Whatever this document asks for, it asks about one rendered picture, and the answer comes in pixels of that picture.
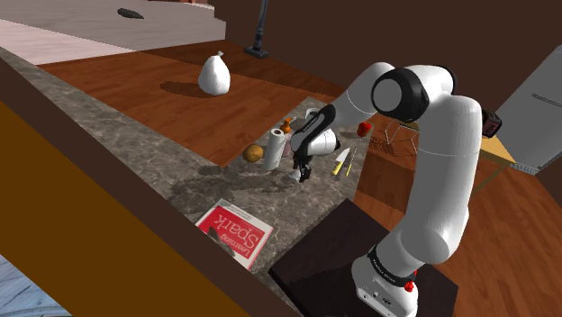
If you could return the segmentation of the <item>yellow-handled kitchen knife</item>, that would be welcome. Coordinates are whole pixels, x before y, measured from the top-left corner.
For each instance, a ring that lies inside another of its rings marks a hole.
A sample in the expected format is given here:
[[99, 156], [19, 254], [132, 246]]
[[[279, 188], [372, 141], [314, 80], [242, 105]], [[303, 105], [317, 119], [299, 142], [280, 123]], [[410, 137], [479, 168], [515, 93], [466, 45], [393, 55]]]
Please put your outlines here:
[[335, 165], [334, 169], [331, 171], [331, 173], [332, 173], [334, 176], [336, 176], [336, 175], [339, 173], [339, 171], [340, 171], [340, 169], [341, 169], [341, 167], [342, 167], [342, 165], [343, 165], [345, 159], [347, 158], [347, 156], [348, 156], [348, 154], [349, 154], [349, 151], [350, 151], [350, 148], [344, 149], [344, 150], [338, 155], [338, 157], [336, 158], [336, 165]]

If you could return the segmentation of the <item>dark robot stand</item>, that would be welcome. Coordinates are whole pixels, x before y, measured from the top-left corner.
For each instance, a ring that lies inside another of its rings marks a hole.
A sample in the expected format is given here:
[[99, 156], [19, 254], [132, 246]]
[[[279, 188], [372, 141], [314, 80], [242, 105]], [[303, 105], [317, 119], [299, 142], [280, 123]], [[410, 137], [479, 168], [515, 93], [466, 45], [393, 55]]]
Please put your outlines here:
[[349, 199], [305, 234], [269, 274], [304, 317], [389, 317], [359, 299], [352, 262], [388, 231]]

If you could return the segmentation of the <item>yellow wooden table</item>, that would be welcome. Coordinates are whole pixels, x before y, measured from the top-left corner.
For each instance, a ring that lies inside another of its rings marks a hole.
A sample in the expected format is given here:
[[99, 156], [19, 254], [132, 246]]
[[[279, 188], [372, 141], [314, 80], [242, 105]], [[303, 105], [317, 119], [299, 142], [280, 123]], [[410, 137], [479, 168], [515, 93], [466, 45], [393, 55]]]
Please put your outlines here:
[[491, 180], [497, 177], [507, 167], [516, 163], [509, 151], [504, 147], [504, 145], [496, 136], [493, 136], [491, 138], [482, 138], [480, 158], [493, 161], [498, 165], [498, 168], [484, 181], [473, 187], [472, 195], [475, 195], [478, 191], [484, 188]]

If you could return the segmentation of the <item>white garbage bag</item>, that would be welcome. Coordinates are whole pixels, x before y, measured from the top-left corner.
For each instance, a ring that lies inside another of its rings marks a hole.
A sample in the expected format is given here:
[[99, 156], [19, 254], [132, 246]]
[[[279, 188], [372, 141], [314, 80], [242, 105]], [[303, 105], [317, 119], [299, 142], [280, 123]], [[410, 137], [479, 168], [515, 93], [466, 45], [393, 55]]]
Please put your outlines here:
[[218, 51], [209, 57], [198, 77], [199, 87], [210, 95], [225, 95], [230, 90], [230, 70], [222, 60], [223, 52]]

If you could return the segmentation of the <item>red and white book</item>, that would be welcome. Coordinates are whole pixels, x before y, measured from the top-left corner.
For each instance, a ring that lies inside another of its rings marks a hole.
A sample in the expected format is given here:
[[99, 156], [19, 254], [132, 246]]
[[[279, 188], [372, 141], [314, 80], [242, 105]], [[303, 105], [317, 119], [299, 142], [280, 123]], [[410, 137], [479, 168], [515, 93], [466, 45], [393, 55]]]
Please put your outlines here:
[[274, 228], [225, 199], [195, 223], [243, 267], [250, 270]]

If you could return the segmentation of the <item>white paper towel roll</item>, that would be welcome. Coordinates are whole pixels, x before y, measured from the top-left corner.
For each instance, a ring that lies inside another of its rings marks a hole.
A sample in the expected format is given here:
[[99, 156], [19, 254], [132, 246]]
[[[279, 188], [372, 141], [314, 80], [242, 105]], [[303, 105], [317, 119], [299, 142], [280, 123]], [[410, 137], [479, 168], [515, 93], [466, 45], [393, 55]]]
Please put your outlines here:
[[273, 170], [279, 166], [286, 144], [286, 134], [280, 129], [272, 129], [268, 135], [267, 148], [263, 157], [263, 168]]

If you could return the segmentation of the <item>small black device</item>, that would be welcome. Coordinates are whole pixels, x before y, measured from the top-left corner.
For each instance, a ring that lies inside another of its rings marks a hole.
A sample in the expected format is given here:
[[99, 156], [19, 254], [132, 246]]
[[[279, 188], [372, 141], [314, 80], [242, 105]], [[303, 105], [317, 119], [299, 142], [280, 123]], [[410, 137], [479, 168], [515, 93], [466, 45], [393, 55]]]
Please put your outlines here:
[[487, 138], [493, 138], [503, 125], [502, 119], [496, 113], [486, 109], [482, 109], [482, 118], [482, 135]]

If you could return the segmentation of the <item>dark upright vacuum cleaner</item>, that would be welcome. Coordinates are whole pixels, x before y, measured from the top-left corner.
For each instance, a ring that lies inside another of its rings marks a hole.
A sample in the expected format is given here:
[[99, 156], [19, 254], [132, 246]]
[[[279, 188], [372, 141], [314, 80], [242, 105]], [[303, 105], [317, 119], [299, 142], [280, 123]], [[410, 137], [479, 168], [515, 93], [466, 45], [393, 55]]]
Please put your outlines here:
[[268, 52], [262, 49], [262, 41], [264, 34], [264, 24], [267, 13], [268, 0], [261, 0], [258, 26], [255, 33], [255, 38], [251, 46], [245, 47], [244, 52], [257, 59], [264, 59], [268, 56]]

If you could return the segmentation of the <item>orange-topped pink bottle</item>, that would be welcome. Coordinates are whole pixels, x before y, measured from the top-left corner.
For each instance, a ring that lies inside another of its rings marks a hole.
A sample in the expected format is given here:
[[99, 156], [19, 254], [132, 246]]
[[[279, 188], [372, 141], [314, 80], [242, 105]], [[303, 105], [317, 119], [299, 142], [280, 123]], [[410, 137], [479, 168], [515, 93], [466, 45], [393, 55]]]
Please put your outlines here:
[[293, 119], [291, 117], [287, 117], [284, 120], [284, 123], [280, 126], [280, 130], [285, 134], [286, 136], [286, 142], [284, 145], [284, 149], [282, 152], [282, 157], [286, 158], [289, 156], [290, 152], [291, 152], [291, 146], [290, 146], [290, 139], [292, 136], [292, 130], [290, 127], [291, 121]]

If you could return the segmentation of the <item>brown potato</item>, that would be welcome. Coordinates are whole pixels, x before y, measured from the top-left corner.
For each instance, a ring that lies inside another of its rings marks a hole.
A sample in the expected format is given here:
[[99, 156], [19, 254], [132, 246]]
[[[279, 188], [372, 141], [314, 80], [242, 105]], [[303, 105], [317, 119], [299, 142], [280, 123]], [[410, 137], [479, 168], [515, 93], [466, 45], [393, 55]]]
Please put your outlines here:
[[257, 144], [249, 145], [242, 153], [242, 157], [249, 163], [256, 163], [263, 158], [264, 150]]

